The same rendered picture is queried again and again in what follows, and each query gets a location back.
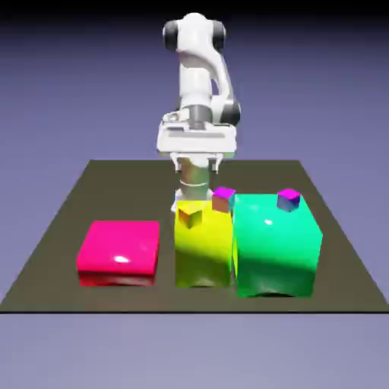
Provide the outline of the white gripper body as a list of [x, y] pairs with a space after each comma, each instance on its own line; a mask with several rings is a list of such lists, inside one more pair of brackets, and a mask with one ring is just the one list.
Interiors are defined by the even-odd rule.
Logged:
[[209, 153], [233, 157], [237, 149], [236, 128], [232, 125], [205, 123], [205, 129], [190, 129], [187, 122], [161, 122], [157, 150], [164, 156], [171, 153]]

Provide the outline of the small magenta cube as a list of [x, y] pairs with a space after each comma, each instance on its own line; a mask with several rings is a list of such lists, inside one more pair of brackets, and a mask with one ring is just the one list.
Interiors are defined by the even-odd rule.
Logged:
[[236, 190], [218, 187], [213, 191], [212, 209], [221, 213], [231, 213], [235, 204]]
[[292, 188], [285, 188], [277, 193], [277, 207], [292, 212], [299, 207], [301, 194]]

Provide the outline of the small yellow cube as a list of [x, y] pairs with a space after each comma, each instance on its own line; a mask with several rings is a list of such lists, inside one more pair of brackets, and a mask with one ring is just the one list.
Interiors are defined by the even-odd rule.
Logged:
[[179, 221], [188, 229], [201, 223], [203, 210], [196, 205], [179, 207]]

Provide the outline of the large yellow box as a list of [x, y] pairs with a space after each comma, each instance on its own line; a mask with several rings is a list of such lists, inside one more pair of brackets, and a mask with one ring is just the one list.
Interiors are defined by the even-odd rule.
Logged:
[[[179, 221], [179, 207], [203, 210], [200, 224], [190, 229]], [[211, 201], [178, 201], [174, 222], [176, 286], [228, 287], [232, 273], [232, 217], [212, 209]]]

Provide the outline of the large pink box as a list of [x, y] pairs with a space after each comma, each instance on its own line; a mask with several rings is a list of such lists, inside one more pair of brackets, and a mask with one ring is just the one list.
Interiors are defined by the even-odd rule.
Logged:
[[152, 286], [160, 225], [147, 220], [96, 220], [76, 258], [82, 286]]

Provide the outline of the large green box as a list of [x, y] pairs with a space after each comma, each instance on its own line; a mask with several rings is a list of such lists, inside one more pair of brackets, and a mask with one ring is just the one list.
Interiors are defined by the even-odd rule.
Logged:
[[277, 207], [276, 194], [237, 194], [232, 212], [239, 297], [309, 297], [323, 233], [301, 194], [299, 207]]

